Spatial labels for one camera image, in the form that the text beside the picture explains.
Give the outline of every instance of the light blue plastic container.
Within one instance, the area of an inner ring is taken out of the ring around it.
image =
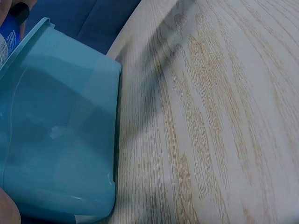
[[[111,213],[120,74],[48,18],[1,68],[0,186],[22,215],[92,223]]]

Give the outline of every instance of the blue label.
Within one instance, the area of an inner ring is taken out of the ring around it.
[[[10,55],[15,47],[18,45],[20,38],[20,28],[15,22],[14,17],[7,15],[2,26],[0,27],[0,34],[6,41],[8,48],[8,55]]]

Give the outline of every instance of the wooden table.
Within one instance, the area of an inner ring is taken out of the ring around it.
[[[142,0],[108,55],[123,65],[109,223],[299,220],[298,0]]]

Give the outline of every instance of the blue bottle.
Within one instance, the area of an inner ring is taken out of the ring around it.
[[[29,7],[23,2],[14,5],[0,27],[0,67],[19,44],[20,25],[28,18],[29,12]]]

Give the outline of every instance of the blue fabric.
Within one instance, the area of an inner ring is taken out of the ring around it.
[[[106,54],[140,0],[38,0],[27,21],[26,33],[41,18],[55,29]]]

